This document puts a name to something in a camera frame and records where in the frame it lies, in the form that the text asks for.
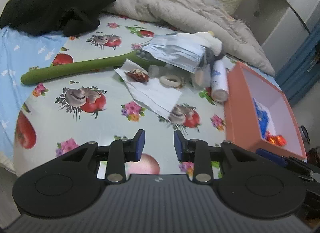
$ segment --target candy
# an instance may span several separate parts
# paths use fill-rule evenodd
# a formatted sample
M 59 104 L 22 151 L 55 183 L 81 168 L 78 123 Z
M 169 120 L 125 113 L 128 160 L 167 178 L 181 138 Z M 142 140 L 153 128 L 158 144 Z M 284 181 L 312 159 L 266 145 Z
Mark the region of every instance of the candy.
M 266 132 L 266 140 L 277 146 L 285 146 L 287 144 L 282 135 L 271 135 L 269 131 Z
M 131 77 L 133 80 L 137 82 L 148 82 L 149 76 L 147 73 L 141 71 L 140 69 L 133 69 L 129 72 L 125 73 L 128 77 Z
M 268 137 L 268 138 L 267 138 L 267 141 L 270 142 L 270 143 L 272 143 L 272 144 L 277 145 L 275 136 L 270 136 L 270 137 Z
M 277 135 L 275 136 L 276 138 L 276 144 L 278 146 L 285 146 L 287 144 L 287 141 L 283 138 L 282 135 Z

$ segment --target floor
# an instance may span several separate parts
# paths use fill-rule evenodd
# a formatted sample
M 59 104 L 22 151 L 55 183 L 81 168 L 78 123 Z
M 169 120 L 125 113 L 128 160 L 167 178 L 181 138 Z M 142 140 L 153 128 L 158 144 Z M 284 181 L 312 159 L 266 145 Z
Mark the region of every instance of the floor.
M 0 167 L 0 227 L 4 228 L 13 222 L 19 211 L 13 201 L 11 190 L 16 176 Z

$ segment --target green toy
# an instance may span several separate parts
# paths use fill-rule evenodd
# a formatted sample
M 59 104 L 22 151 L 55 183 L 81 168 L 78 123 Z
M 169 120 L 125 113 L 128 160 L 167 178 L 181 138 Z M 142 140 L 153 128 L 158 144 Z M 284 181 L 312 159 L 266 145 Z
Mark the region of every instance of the green toy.
M 129 59 L 143 68 L 149 65 L 165 66 L 165 62 L 156 59 L 143 59 L 136 55 L 136 51 L 120 56 L 112 56 L 104 59 L 73 62 L 65 65 L 50 66 L 42 69 L 33 69 L 21 76 L 21 82 L 25 85 L 34 85 L 52 78 L 59 78 L 67 75 L 81 73 L 94 69 L 121 66 L 126 59 Z

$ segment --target floral bedsheet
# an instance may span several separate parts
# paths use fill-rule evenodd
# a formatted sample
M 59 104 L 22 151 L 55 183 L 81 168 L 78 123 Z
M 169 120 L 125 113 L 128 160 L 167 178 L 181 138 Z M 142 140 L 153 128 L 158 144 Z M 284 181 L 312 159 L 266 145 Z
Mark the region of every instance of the floral bedsheet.
M 156 34 L 177 32 L 167 25 L 139 22 L 124 16 L 107 15 L 98 30 L 70 37 L 53 64 L 105 58 L 129 53 L 147 44 Z M 225 57 L 225 66 L 235 63 Z M 178 88 L 182 95 L 169 119 L 132 99 L 123 81 L 112 69 L 100 69 L 40 83 L 22 108 L 16 128 L 14 165 L 18 175 L 60 156 L 88 141 L 99 146 L 113 140 L 133 138 L 138 129 L 146 132 L 141 161 L 127 163 L 126 174 L 179 174 L 192 176 L 192 163 L 179 163 L 173 133 L 180 129 L 187 139 L 205 140 L 220 146 L 225 139 L 223 105 L 208 96 L 210 89 L 196 91 L 184 74 Z M 106 162 L 98 177 L 103 178 Z M 221 176 L 212 163 L 215 178 Z

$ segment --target blue bedsheet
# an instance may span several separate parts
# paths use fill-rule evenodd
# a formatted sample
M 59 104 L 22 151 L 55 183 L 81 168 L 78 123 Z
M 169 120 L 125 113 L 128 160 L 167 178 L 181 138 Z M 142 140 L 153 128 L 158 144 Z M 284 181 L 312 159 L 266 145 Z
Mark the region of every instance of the blue bedsheet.
M 20 82 L 32 67 L 48 67 L 67 41 L 59 34 L 32 37 L 4 27 L 0 30 L 0 152 L 13 158 L 18 113 L 35 86 Z

